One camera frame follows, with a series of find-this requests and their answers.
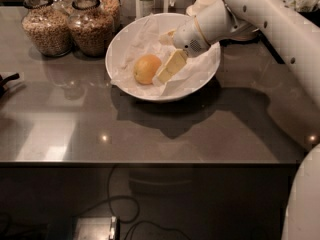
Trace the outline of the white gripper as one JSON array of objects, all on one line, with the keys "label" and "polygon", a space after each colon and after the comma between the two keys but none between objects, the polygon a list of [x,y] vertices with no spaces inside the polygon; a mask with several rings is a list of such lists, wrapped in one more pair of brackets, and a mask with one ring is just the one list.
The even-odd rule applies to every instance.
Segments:
[{"label": "white gripper", "polygon": [[238,23],[222,0],[190,17],[176,30],[159,36],[162,45],[174,45],[168,60],[160,66],[152,79],[156,86],[166,84],[186,64],[187,58],[198,57],[220,40],[231,37],[238,30]]}]

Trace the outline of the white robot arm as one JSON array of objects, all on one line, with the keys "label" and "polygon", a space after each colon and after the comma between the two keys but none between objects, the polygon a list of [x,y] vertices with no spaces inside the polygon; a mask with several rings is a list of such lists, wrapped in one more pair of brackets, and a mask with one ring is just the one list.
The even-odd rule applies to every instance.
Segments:
[{"label": "white robot arm", "polygon": [[[282,0],[218,0],[160,41],[197,57],[220,40],[258,28],[320,106],[319,27]],[[299,166],[289,195],[281,240],[320,240],[320,144]]]}]

